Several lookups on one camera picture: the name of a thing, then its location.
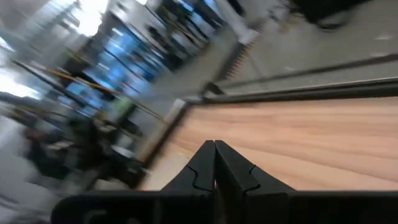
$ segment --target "gray floor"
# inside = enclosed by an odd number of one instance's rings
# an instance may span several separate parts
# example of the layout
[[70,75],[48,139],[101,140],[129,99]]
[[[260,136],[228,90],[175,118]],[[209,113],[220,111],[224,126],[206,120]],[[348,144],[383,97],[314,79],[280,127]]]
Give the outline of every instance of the gray floor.
[[[267,16],[267,9],[277,1],[242,1],[248,12],[246,22]],[[373,0],[353,11],[350,23],[326,33],[308,24],[302,17],[291,17],[276,24],[269,21],[260,38],[238,68],[233,79],[223,83],[241,82],[269,77],[336,63],[379,57],[398,52],[398,1]],[[284,11],[277,14],[283,18]],[[236,38],[229,28],[222,30],[209,48],[190,64],[175,73],[166,73],[149,86],[141,101],[165,116],[176,98],[194,96],[202,85],[211,80],[231,53]],[[255,83],[227,89],[227,93],[248,93],[261,90],[280,90],[299,86],[368,80],[396,76],[398,63],[386,63],[351,70],[290,78],[269,83]],[[137,122],[151,133],[161,124],[153,119],[137,116]]]

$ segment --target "wooden floor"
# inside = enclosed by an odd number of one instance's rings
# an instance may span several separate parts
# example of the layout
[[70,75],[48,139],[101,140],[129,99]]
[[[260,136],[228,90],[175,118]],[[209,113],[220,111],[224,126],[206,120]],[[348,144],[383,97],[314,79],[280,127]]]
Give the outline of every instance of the wooden floor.
[[207,139],[297,190],[398,189],[398,97],[197,106],[141,189],[161,189]]

